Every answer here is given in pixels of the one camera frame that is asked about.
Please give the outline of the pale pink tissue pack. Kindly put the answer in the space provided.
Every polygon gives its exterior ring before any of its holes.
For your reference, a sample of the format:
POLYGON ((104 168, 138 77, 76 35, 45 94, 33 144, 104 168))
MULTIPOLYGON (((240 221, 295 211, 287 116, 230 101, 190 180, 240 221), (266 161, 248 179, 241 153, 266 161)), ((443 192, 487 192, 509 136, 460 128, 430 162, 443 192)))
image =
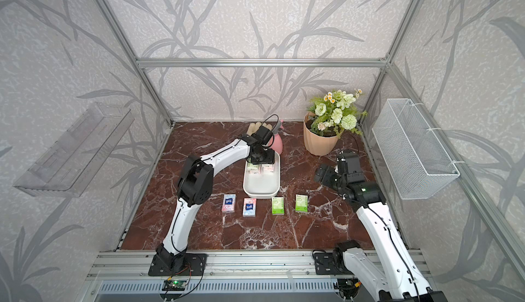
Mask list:
POLYGON ((269 174, 275 172, 275 165, 274 164, 263 164, 261 165, 261 171, 264 174, 269 174))

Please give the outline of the white plastic storage box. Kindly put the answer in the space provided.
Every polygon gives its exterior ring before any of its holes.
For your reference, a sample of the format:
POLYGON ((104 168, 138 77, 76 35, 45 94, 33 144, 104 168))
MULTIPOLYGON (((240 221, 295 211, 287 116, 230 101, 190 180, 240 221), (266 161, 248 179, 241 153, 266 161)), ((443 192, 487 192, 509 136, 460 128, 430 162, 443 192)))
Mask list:
POLYGON ((275 152, 272 172, 268 171, 267 167, 261 166, 259 173, 252 173, 248 169, 248 163, 246 163, 243 178, 243 190, 251 198, 274 198, 280 190, 280 165, 280 154, 277 152, 275 152))

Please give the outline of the green tissue pack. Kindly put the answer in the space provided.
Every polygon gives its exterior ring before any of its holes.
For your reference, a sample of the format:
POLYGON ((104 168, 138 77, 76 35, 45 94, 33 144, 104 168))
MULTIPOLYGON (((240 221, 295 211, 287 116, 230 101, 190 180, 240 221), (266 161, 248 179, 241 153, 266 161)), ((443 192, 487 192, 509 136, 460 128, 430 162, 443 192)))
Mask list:
POLYGON ((273 215, 284 215, 284 198, 283 197, 272 198, 272 214, 273 215))
POLYGON ((295 211, 298 213, 307 213, 308 211, 308 196, 299 195, 295 196, 295 211))
POLYGON ((246 173, 248 174, 261 174, 262 170, 261 170, 261 166, 260 165, 255 165, 255 164, 252 164, 250 162, 247 162, 246 163, 246 173))

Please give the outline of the pink blue tissue pack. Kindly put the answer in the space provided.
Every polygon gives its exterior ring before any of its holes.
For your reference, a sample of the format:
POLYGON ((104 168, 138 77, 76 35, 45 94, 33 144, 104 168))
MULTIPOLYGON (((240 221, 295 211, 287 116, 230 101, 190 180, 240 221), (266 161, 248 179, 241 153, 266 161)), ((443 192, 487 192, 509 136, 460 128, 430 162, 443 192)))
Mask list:
POLYGON ((254 198, 245 198, 243 200, 243 217, 256 216, 256 202, 257 199, 254 198))
POLYGON ((235 194, 225 194, 223 199, 223 204, 221 211, 223 213, 233 213, 235 211, 236 205, 236 195, 235 194))

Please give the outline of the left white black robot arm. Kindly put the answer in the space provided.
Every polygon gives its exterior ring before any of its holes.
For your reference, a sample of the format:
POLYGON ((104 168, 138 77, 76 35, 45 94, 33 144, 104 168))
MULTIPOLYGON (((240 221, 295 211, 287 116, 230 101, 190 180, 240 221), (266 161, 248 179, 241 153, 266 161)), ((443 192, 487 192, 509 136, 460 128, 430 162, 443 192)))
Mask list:
POLYGON ((177 207, 165 239, 157 247, 157 257, 172 266, 185 257, 188 238, 196 215, 211 196, 214 177, 240 160, 268 164, 275 159, 274 134, 260 128, 252 135, 242 134, 233 142, 203 156, 187 158, 177 184, 177 207))

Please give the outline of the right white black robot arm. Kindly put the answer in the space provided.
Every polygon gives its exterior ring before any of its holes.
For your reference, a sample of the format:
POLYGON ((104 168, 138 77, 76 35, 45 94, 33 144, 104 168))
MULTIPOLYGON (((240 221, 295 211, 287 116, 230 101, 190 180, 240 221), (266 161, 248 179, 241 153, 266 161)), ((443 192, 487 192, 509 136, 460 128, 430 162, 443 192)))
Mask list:
POLYGON ((376 182, 358 182, 357 172, 322 164, 314 181, 335 190, 352 207, 373 243, 382 268, 356 242, 336 249, 340 263, 352 272, 376 301, 446 301, 425 279, 395 228, 386 199, 376 182))

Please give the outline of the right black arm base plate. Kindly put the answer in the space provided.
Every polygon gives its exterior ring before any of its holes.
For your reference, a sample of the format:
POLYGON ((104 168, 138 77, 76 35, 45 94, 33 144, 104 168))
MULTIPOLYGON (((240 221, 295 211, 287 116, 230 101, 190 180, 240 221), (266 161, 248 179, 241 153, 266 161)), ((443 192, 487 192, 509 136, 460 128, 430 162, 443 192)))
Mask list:
POLYGON ((333 252, 314 249, 312 257, 317 275, 352 275, 352 272, 346 269, 343 262, 336 258, 333 252))

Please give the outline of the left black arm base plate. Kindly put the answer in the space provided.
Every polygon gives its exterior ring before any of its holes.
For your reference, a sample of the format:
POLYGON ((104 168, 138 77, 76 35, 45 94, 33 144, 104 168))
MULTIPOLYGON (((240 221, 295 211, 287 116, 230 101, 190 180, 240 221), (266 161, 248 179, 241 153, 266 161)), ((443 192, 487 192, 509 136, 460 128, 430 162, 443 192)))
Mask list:
POLYGON ((185 254, 183 257, 155 255, 148 270, 150 277, 201 276, 204 274, 207 254, 185 254))

